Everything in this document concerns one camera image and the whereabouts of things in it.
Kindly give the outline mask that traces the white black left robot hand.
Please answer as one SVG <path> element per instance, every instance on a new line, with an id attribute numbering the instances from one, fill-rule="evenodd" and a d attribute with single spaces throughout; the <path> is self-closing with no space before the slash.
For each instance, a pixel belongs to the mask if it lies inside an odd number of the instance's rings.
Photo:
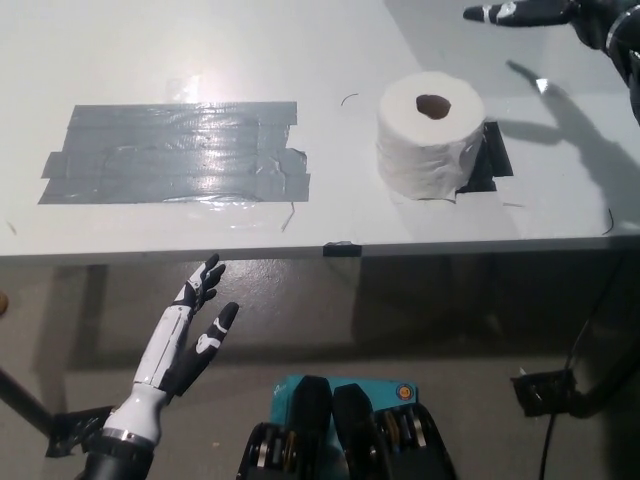
<path id="1" fill-rule="evenodd" d="M 217 254 L 201 263 L 164 310 L 141 357 L 129 397 L 106 420 L 103 432 L 117 440 L 156 447 L 161 412 L 183 395 L 218 353 L 239 310 L 226 304 L 190 346 L 186 344 L 195 315 L 217 294 L 225 271 Z"/>

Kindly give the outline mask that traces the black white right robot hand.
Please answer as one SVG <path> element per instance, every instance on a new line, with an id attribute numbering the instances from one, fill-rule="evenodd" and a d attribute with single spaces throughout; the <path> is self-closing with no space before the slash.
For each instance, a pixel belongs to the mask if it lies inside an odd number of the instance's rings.
<path id="1" fill-rule="evenodd" d="M 571 24 L 586 46 L 604 51 L 611 26 L 631 4 L 629 1 L 588 0 L 504 1 L 467 7 L 463 18 L 509 28 Z"/>

